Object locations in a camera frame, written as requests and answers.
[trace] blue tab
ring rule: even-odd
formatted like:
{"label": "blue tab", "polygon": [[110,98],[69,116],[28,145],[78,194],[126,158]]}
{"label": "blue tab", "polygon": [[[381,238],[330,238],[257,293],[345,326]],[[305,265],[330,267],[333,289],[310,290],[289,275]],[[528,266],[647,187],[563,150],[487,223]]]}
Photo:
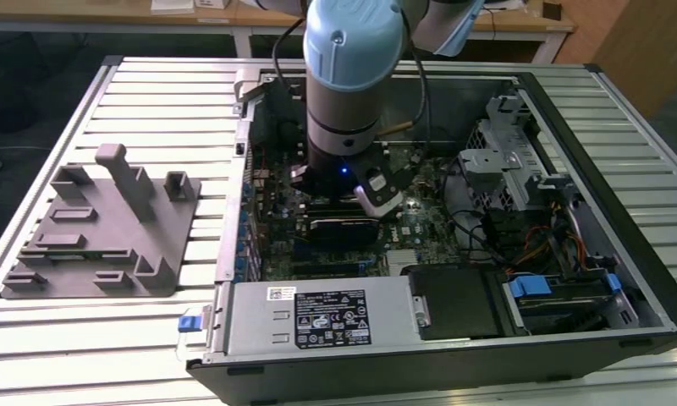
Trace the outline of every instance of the blue tab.
{"label": "blue tab", "polygon": [[612,289],[612,293],[616,294],[620,292],[623,290],[623,283],[620,282],[620,278],[613,273],[608,273],[605,275],[605,279],[608,280],[608,285]]}
{"label": "blue tab", "polygon": [[552,294],[547,278],[541,275],[516,277],[515,280],[509,282],[509,289],[512,290],[515,298]]}
{"label": "blue tab", "polygon": [[198,315],[182,315],[178,319],[178,332],[201,331],[202,318]]}
{"label": "blue tab", "polygon": [[524,296],[524,289],[521,288],[521,285],[519,284],[519,281],[515,279],[509,282],[509,289],[512,291],[512,296],[515,298],[520,298]]}

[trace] metal bracket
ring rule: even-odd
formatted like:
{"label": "metal bracket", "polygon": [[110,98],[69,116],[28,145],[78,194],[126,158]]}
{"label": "metal bracket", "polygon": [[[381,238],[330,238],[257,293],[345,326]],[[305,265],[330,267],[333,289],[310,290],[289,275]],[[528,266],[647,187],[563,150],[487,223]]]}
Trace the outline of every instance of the metal bracket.
{"label": "metal bracket", "polygon": [[429,306],[427,305],[427,298],[424,296],[415,296],[412,305],[415,308],[416,324],[420,327],[431,326]]}
{"label": "metal bracket", "polygon": [[258,69],[238,69],[233,81],[236,102],[248,102],[262,94],[261,71]]}

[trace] aluminum table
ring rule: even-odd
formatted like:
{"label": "aluminum table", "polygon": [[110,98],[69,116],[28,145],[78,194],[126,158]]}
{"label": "aluminum table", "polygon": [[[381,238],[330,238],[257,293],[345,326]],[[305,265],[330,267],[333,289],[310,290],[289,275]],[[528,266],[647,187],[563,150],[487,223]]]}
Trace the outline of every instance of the aluminum table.
{"label": "aluminum table", "polygon": [[[301,69],[301,61],[284,61]],[[412,63],[399,71],[416,73]],[[677,156],[603,73],[577,65],[427,63],[441,71],[531,71],[677,279]],[[224,185],[244,123],[237,86],[272,72],[266,60],[108,58],[0,239],[0,288],[48,209],[54,169],[90,164],[97,146],[120,142],[153,178],[184,170],[202,181],[180,274],[164,299],[0,299],[0,405],[220,405],[176,356],[177,318],[208,304],[220,250]],[[557,169],[559,157],[548,148]],[[202,345],[198,334],[189,345]],[[628,359],[583,379],[423,392],[316,404],[676,404],[677,349]]]}

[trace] gray plastic base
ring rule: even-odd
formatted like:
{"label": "gray plastic base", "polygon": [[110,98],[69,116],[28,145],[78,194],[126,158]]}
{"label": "gray plastic base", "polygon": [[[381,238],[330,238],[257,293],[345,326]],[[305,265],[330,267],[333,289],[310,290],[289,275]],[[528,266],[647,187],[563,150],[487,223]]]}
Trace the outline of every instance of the gray plastic base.
{"label": "gray plastic base", "polygon": [[150,213],[142,221],[118,179],[90,179],[80,166],[60,169],[58,196],[4,280],[4,298],[173,294],[201,183],[185,173],[149,180],[140,167],[128,172],[134,177],[120,181],[140,189],[132,197]]}

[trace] warning label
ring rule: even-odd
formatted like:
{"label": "warning label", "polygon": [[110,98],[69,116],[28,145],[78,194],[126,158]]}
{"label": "warning label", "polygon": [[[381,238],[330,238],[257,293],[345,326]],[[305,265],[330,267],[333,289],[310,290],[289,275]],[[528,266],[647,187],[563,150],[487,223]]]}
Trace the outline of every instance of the warning label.
{"label": "warning label", "polygon": [[296,294],[296,346],[301,349],[372,343],[364,290]]}

